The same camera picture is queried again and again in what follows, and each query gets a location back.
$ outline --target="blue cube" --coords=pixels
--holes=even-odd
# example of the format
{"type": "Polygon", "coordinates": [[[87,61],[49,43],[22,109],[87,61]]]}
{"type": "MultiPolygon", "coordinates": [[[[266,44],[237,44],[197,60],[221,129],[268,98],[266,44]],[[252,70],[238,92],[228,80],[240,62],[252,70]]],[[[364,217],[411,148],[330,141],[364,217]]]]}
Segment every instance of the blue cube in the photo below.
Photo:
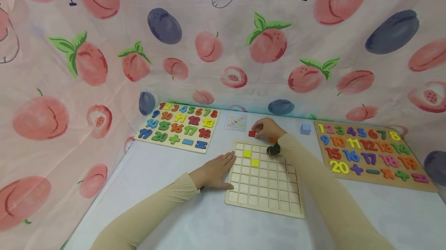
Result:
{"type": "Polygon", "coordinates": [[[300,125],[300,133],[302,135],[309,135],[311,133],[311,125],[308,123],[302,123],[302,125],[300,125]]]}

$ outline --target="wooden number puzzle board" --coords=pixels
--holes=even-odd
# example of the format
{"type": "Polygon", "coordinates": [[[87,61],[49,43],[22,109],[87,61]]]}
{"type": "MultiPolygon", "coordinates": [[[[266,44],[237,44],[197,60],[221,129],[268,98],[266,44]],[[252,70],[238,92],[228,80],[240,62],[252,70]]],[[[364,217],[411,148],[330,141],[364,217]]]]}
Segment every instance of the wooden number puzzle board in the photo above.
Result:
{"type": "Polygon", "coordinates": [[[396,130],[314,121],[325,166],[336,177],[437,192],[396,130]]]}
{"type": "Polygon", "coordinates": [[[206,153],[220,112],[161,102],[135,134],[135,140],[206,153]]]}
{"type": "Polygon", "coordinates": [[[228,176],[234,189],[226,191],[225,203],[305,218],[296,170],[285,157],[268,156],[266,149],[251,142],[235,142],[237,159],[228,176]]]}

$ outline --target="beige sleeve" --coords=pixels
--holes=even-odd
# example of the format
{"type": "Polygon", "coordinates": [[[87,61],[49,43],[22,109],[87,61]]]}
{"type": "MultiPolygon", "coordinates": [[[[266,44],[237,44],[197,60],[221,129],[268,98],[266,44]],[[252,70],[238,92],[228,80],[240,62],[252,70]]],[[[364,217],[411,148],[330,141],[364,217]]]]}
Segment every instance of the beige sleeve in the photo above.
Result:
{"type": "Polygon", "coordinates": [[[91,250],[135,250],[180,203],[197,195],[195,183],[185,173],[175,182],[142,200],[105,227],[91,250]]]}
{"type": "Polygon", "coordinates": [[[278,141],[328,227],[337,250],[395,250],[373,227],[347,189],[291,134],[278,141]]]}

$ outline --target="white table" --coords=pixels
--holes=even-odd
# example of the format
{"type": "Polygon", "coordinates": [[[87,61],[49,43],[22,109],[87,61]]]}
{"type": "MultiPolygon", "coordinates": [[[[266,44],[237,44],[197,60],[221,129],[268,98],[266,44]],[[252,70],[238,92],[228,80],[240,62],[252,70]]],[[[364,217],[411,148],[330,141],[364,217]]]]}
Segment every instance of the white table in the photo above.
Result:
{"type": "MultiPolygon", "coordinates": [[[[66,250],[88,250],[100,231],[118,215],[193,171],[207,160],[232,150],[247,132],[225,130],[221,111],[206,154],[135,141],[75,230],[66,250]]],[[[248,115],[248,126],[264,117],[248,115]]],[[[293,133],[322,162],[312,121],[270,116],[293,133]],[[303,122],[311,135],[301,135],[303,122]]],[[[340,180],[372,224],[398,250],[446,249],[446,206],[439,195],[371,183],[340,180]]],[[[304,188],[305,220],[227,205],[224,191],[206,191],[174,210],[140,245],[142,249],[191,250],[329,250],[331,236],[304,188]]]]}

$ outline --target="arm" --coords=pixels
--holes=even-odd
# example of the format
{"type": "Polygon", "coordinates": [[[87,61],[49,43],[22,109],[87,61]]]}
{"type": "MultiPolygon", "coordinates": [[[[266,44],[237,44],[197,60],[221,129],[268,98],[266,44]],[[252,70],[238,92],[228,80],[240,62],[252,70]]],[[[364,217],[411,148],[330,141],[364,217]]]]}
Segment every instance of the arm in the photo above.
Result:
{"type": "Polygon", "coordinates": [[[159,223],[180,203],[199,193],[199,188],[234,189],[222,182],[235,162],[234,151],[208,161],[190,174],[142,200],[108,224],[100,232],[91,250],[135,250],[159,223]]]}

